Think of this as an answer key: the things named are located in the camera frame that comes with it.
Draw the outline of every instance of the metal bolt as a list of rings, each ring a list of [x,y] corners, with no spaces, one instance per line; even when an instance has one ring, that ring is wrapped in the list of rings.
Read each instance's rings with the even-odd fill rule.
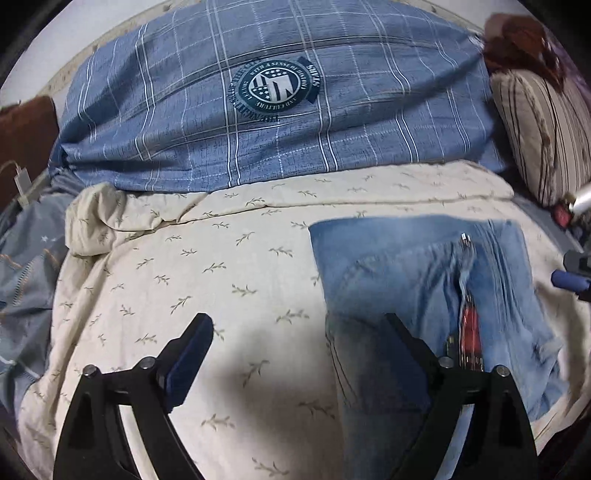
[[[94,377],[99,372],[99,369],[96,368],[94,365],[86,365],[82,369],[82,375],[88,378]]]
[[[453,360],[448,356],[439,357],[439,365],[443,368],[453,368]]]
[[[156,363],[156,359],[153,356],[145,356],[139,361],[139,367],[147,370],[148,368],[152,368]]]
[[[510,370],[505,365],[498,365],[495,370],[496,373],[502,377],[508,377],[511,375]]]

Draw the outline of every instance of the folded denim jeans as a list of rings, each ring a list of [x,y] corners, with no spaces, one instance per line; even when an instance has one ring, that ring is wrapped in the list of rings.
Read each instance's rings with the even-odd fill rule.
[[[469,291],[478,310],[485,371],[499,364],[511,370],[530,420],[565,392],[557,362],[561,342],[535,295],[515,222],[338,219],[312,225],[310,236],[328,309],[346,480],[389,478],[430,407],[425,376],[385,313],[395,313],[413,336],[443,356],[450,336],[457,338]],[[437,479],[453,475],[471,415],[465,407]]]

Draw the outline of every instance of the round logo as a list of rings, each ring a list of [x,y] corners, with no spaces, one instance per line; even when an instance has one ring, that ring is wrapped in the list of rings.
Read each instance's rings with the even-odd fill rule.
[[[314,103],[320,75],[307,59],[266,60],[249,63],[230,84],[229,97],[242,114],[273,121],[281,112],[308,99]]]

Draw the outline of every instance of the brown leather object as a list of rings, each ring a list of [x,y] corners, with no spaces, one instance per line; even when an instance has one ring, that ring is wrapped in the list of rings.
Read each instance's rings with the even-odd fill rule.
[[[11,105],[0,110],[0,165],[14,160],[26,168],[33,181],[47,168],[49,154],[56,141],[56,108],[51,97],[35,97],[22,105]],[[0,174],[0,210],[16,195],[14,167]]]
[[[535,18],[496,14],[485,25],[484,59],[488,72],[529,70],[562,92],[564,69]]]

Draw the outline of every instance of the plaid pillowcase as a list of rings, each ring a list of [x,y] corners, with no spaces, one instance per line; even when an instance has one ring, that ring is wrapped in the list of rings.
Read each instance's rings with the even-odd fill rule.
[[[543,206],[591,179],[591,115],[572,80],[560,94],[535,73],[511,70],[491,86],[519,172]]]

